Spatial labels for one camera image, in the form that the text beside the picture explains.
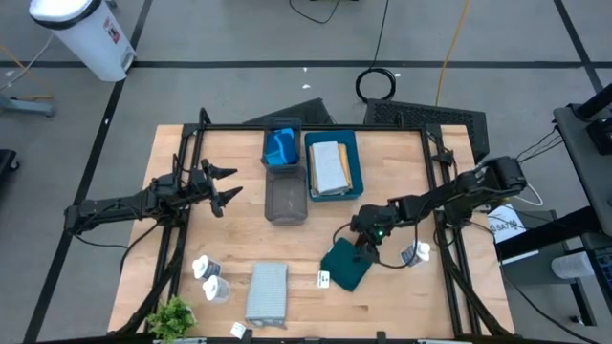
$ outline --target green towel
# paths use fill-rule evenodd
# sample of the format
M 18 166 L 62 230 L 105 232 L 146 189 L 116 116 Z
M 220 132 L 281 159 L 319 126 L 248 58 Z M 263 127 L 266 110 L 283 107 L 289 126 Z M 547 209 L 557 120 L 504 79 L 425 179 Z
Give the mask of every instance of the green towel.
M 321 260 L 321 270 L 329 271 L 330 278 L 344 290 L 353 291 L 372 265 L 365 259 L 354 262 L 356 254 L 353 244 L 340 238 Z

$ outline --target green plant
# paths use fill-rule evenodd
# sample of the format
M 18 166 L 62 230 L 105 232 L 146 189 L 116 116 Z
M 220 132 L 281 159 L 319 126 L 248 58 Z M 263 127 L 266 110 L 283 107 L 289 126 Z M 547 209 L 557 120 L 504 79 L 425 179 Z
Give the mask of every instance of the green plant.
M 151 325 L 151 332 L 166 344 L 184 338 L 187 330 L 195 325 L 191 308 L 176 296 L 161 304 L 157 313 L 149 314 L 146 321 Z

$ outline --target blue container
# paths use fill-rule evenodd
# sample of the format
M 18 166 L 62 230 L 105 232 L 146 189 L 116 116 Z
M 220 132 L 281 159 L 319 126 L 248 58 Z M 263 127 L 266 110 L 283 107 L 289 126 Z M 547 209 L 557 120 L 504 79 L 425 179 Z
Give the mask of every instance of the blue container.
M 348 164 L 351 170 L 351 180 L 353 189 L 344 195 L 336 196 L 317 196 L 313 197 L 310 176 L 310 146 L 313 143 L 336 141 L 346 145 L 346 153 L 348 155 Z M 361 179 L 360 155 L 357 150 L 357 141 L 355 140 L 355 132 L 352 130 L 328 131 L 319 133 L 308 133 L 304 135 L 304 145 L 306 146 L 306 166 L 308 175 L 308 194 L 314 202 L 328 201 L 345 201 L 356 200 L 363 193 L 363 180 Z

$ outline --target gray floor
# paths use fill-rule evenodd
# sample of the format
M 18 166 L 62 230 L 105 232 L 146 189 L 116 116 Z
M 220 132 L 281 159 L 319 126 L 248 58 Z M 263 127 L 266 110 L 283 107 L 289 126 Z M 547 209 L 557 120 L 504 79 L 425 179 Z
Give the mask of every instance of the gray floor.
M 118 0 L 115 12 L 131 35 L 144 0 Z M 295 0 L 311 15 L 325 17 L 330 1 Z M 612 60 L 606 23 L 612 5 L 605 0 L 564 4 L 593 61 Z M 0 45 L 23 60 L 42 47 L 48 32 L 27 15 L 27 2 L 0 1 Z M 462 2 L 391 0 L 382 37 L 381 60 L 442 60 Z M 137 47 L 140 61 L 368 60 L 376 49 L 383 2 L 343 2 L 326 26 L 297 16 L 285 0 L 154 0 Z M 58 40 L 43 61 L 77 58 Z M 452 57 L 462 61 L 579 61 L 549 0 L 472 0 Z M 9 60 L 0 54 L 0 61 Z M 194 121 L 205 106 L 214 122 L 236 123 L 313 97 L 322 97 L 340 123 L 362 121 L 365 107 L 354 93 L 362 68 L 158 69 L 130 72 L 104 144 L 89 198 L 136 192 L 155 127 Z M 0 84 L 15 68 L 0 69 Z M 0 202 L 0 342 L 23 338 L 36 298 L 55 253 L 62 211 L 76 194 L 113 84 L 98 81 L 83 68 L 34 68 L 55 90 L 53 119 L 0 115 L 0 147 L 14 149 L 22 161 Z M 439 70 L 393 68 L 396 100 L 432 104 Z M 597 70 L 601 82 L 612 71 Z M 372 97 L 387 90 L 384 79 L 369 76 L 363 85 Z M 40 94 L 24 78 L 6 96 Z M 440 105 L 487 113 L 491 156 L 514 156 L 551 129 L 552 110 L 594 94 L 583 68 L 449 69 Z M 529 181 L 545 207 L 562 215 L 587 204 L 563 146 L 525 163 Z M 519 208 L 529 209 L 524 204 Z M 105 243 L 126 243 L 130 224 L 103 226 L 86 234 Z M 121 252 L 72 244 L 40 339 L 104 333 L 119 279 Z M 592 279 L 585 283 L 599 326 L 582 328 L 568 317 L 577 308 L 567 286 L 525 287 L 547 313 L 573 330 L 601 342 L 612 334 L 612 317 Z M 508 287 L 514 324 L 530 338 L 576 341 L 537 315 Z

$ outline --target gray towel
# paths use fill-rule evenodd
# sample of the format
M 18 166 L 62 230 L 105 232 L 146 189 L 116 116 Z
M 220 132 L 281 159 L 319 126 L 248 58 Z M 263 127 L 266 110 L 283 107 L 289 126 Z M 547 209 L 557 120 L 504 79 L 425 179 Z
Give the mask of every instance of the gray towel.
M 285 329 L 287 264 L 255 263 L 247 299 L 246 320 L 255 327 Z

